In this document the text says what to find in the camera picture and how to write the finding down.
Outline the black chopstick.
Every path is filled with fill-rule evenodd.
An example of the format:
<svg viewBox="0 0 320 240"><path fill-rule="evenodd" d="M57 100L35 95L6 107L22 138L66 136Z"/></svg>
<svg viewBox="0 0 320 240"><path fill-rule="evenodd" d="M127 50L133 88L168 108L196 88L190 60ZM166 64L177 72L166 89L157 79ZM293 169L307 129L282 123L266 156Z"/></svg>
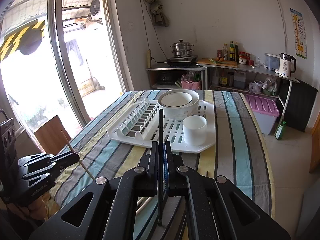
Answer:
<svg viewBox="0 0 320 240"><path fill-rule="evenodd" d="M158 215L157 224L162 226L163 218L163 109L159 110L158 133Z"/></svg>

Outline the metal kitchen shelf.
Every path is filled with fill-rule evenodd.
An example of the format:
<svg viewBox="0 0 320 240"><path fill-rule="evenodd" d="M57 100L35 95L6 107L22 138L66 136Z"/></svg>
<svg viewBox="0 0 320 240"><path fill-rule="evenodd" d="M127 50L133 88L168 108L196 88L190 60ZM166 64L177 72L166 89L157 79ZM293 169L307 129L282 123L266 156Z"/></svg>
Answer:
<svg viewBox="0 0 320 240"><path fill-rule="evenodd" d="M200 65L192 67L171 67L157 63L146 70L152 88L181 88L177 83L183 75L190 75L190 81L201 81L204 90L231 90L274 98L282 104L279 121L284 120L294 77L284 77L264 67L238 64L237 68Z"/></svg>

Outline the wooden box by window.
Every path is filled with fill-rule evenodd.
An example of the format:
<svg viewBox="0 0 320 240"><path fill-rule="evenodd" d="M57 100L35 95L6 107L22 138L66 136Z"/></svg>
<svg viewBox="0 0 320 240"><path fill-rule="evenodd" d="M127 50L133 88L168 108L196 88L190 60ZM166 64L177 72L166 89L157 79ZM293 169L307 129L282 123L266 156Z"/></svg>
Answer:
<svg viewBox="0 0 320 240"><path fill-rule="evenodd" d="M58 115L48 120L34 134L44 151L54 155L67 145L67 140L71 140Z"/></svg>

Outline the green glass bottle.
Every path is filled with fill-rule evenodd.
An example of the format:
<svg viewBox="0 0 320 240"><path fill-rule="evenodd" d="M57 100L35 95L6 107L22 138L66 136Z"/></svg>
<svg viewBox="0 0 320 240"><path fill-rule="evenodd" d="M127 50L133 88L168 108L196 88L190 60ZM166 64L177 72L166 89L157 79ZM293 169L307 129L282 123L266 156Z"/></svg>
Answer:
<svg viewBox="0 0 320 240"><path fill-rule="evenodd" d="M275 138L277 140L281 140L285 131L286 127L286 122L283 120L279 125L278 128L276 129L276 132L274 134Z"/></svg>

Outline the pink lid storage box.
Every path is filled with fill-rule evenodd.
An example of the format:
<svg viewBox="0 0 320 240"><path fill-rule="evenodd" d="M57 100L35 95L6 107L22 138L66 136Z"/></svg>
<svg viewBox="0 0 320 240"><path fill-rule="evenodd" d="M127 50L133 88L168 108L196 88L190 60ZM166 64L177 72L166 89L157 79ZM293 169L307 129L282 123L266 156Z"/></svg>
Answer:
<svg viewBox="0 0 320 240"><path fill-rule="evenodd" d="M245 98L255 115L261 132L269 135L279 116L276 103L271 99L248 94L245 95Z"/></svg>

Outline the large white bowl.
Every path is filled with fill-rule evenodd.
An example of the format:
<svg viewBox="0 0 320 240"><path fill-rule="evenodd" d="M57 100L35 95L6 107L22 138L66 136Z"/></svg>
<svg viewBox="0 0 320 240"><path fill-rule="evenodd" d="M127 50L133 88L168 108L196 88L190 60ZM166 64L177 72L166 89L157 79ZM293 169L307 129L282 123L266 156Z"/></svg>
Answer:
<svg viewBox="0 0 320 240"><path fill-rule="evenodd" d="M174 89L158 98L158 105L166 118L182 121L195 114L199 106L199 95L189 89Z"/></svg>

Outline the black panel beside shelf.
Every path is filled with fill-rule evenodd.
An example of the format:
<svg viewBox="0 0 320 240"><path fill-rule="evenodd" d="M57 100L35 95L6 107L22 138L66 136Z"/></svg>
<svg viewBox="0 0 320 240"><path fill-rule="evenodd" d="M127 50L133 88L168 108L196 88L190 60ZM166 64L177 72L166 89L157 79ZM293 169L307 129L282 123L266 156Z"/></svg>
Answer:
<svg viewBox="0 0 320 240"><path fill-rule="evenodd" d="M284 115L286 125L305 132L318 90L299 80L293 82L289 102Z"/></svg>

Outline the wooden cutting board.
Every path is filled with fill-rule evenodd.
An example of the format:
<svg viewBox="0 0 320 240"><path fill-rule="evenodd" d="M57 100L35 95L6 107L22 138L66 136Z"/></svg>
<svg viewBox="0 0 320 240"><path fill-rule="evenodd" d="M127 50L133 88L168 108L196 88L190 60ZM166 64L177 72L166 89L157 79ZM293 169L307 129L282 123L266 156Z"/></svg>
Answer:
<svg viewBox="0 0 320 240"><path fill-rule="evenodd" d="M200 65L211 65L211 66L222 66L222 67L232 67L232 68L237 68L238 64L235 61L227 61L227 60L222 60L219 61L217 59L212 59L212 58L204 58L200 59L197 61L197 64Z"/></svg>

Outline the black induction cooker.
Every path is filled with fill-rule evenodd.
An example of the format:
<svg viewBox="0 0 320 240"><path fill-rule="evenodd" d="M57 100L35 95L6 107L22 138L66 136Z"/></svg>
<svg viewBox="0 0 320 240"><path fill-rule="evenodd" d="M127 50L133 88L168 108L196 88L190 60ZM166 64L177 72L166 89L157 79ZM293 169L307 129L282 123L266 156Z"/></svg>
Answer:
<svg viewBox="0 0 320 240"><path fill-rule="evenodd" d="M192 67L196 64L197 55L190 57L171 57L164 61L171 67Z"/></svg>

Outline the green label oil bottle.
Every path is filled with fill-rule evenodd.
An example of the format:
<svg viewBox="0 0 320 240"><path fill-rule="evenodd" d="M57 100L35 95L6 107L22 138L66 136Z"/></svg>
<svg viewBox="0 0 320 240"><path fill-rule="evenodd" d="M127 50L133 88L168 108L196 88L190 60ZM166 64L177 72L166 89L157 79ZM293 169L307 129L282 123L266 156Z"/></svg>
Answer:
<svg viewBox="0 0 320 240"><path fill-rule="evenodd" d="M235 61L234 42L230 42L229 46L229 61Z"/></svg>

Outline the dark sauce bottle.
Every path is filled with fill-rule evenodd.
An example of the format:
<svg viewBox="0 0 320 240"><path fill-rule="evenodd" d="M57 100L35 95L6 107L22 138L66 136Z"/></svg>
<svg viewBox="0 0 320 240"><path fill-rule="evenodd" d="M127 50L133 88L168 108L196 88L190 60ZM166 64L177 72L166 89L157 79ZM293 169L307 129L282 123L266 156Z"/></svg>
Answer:
<svg viewBox="0 0 320 240"><path fill-rule="evenodd" d="M237 63L239 63L239 47L237 41L234 43L234 59Z"/></svg>

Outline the stainless steel steamer pot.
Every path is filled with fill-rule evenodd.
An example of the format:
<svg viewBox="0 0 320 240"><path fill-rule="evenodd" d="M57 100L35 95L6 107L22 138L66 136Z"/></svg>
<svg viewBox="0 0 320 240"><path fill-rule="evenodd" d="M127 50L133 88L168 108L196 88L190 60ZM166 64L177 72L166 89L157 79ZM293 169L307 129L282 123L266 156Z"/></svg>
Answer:
<svg viewBox="0 0 320 240"><path fill-rule="evenodd" d="M179 40L179 42L173 43L170 47L175 58L191 57L193 51L193 44Z"/></svg>

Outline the white electric kettle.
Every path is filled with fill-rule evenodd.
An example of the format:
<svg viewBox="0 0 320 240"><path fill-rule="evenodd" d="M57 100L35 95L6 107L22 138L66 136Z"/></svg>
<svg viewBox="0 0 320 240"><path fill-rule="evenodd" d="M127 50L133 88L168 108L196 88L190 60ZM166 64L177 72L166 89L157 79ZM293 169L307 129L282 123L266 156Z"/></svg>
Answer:
<svg viewBox="0 0 320 240"><path fill-rule="evenodd" d="M290 77L296 72L296 58L294 56L280 53L279 74L284 77Z"/></svg>

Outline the hanging green cloth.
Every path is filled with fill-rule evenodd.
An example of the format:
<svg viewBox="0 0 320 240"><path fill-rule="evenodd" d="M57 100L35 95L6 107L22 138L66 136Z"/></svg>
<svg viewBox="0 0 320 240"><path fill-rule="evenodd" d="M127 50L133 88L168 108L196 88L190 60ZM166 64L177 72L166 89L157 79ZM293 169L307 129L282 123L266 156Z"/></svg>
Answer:
<svg viewBox="0 0 320 240"><path fill-rule="evenodd" d="M163 12L163 4L160 0L143 0L149 4L151 21L154 27L168 27L169 19Z"/></svg>

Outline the giraffe height chart poster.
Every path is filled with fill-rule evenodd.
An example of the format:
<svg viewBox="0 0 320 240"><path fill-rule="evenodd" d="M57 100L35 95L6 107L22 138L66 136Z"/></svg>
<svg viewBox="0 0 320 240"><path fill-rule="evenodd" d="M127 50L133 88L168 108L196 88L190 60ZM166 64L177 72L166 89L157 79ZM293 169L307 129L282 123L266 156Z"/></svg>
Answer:
<svg viewBox="0 0 320 240"><path fill-rule="evenodd" d="M303 15L292 8L290 9L290 12L295 33L296 55L303 59L307 59L306 32Z"/></svg>

